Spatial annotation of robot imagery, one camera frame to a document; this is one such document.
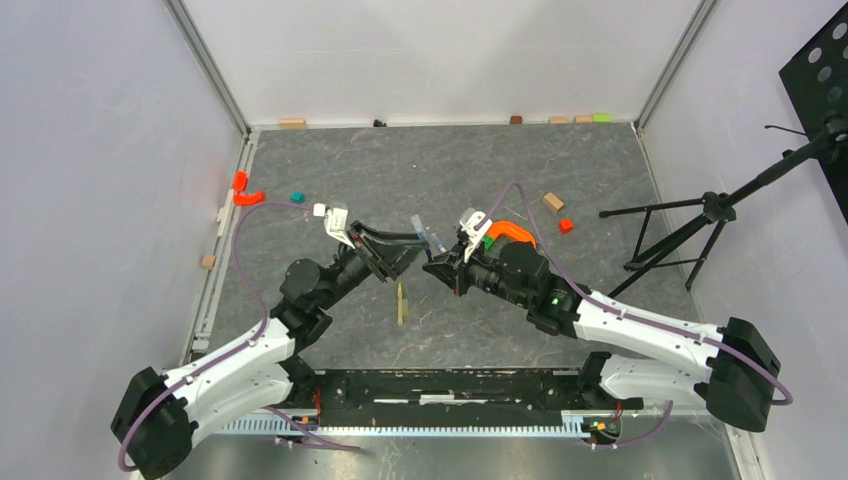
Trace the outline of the yellow pen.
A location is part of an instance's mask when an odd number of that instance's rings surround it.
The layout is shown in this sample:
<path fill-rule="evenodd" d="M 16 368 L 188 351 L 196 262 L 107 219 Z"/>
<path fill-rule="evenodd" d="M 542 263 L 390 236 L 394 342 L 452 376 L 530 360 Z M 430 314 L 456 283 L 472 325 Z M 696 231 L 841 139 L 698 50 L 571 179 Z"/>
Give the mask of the yellow pen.
<path fill-rule="evenodd" d="M 397 283 L 396 290 L 397 297 L 397 325 L 403 326 L 405 318 L 407 316 L 407 301 L 404 296 L 403 284 L 401 282 Z"/>

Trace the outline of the dark blue pen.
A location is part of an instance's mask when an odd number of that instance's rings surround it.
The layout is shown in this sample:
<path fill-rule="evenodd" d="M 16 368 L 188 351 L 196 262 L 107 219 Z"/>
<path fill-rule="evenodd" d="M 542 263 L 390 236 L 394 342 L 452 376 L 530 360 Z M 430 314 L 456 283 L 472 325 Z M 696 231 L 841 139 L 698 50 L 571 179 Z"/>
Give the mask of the dark blue pen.
<path fill-rule="evenodd" d="M 434 257 L 448 252 L 448 249 L 436 233 L 430 234 L 430 240 L 432 243 L 432 253 Z"/>

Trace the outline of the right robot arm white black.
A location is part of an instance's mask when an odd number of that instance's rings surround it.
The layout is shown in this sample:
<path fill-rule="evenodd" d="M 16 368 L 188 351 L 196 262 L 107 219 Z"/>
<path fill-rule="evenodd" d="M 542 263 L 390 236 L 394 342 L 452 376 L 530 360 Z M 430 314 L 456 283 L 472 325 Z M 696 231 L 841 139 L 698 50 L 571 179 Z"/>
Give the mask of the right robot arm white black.
<path fill-rule="evenodd" d="M 456 295 L 477 288 L 525 309 L 552 335 L 601 342 L 637 358 L 594 353 L 577 382 L 580 400 L 602 408 L 613 399 L 656 399 L 705 408 L 742 430 L 766 429 L 781 365 L 759 330 L 737 317 L 725 325 L 688 322 L 631 308 L 553 273 L 530 243 L 507 244 L 497 257 L 463 246 L 424 264 Z"/>

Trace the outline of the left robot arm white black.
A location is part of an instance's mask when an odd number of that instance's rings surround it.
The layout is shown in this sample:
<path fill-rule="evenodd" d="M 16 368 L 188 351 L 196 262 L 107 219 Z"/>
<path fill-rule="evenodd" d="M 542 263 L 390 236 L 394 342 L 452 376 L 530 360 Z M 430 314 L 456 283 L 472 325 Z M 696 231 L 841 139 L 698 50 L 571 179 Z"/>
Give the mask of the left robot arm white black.
<path fill-rule="evenodd" d="M 118 466 L 146 479 L 179 466 L 207 436 L 243 415 L 285 402 L 306 405 L 313 379 L 288 365 L 332 323 L 328 310 L 370 276 L 397 279 L 427 248 L 415 233 L 384 232 L 359 221 L 343 231 L 331 264 L 292 262 L 282 298 L 248 331 L 198 360 L 129 381 L 110 425 Z"/>

